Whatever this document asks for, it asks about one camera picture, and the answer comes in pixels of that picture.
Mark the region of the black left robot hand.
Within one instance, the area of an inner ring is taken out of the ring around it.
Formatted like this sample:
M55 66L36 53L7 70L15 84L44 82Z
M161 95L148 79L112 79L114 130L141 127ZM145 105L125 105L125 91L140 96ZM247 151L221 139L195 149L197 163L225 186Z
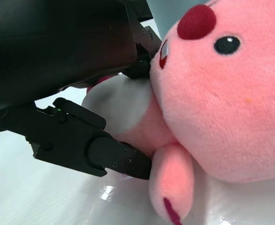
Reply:
M0 132L23 135L35 159L102 177L148 180L151 159L104 129L104 118L64 98L35 101L107 75L148 78L161 40L141 22L145 1L0 0Z

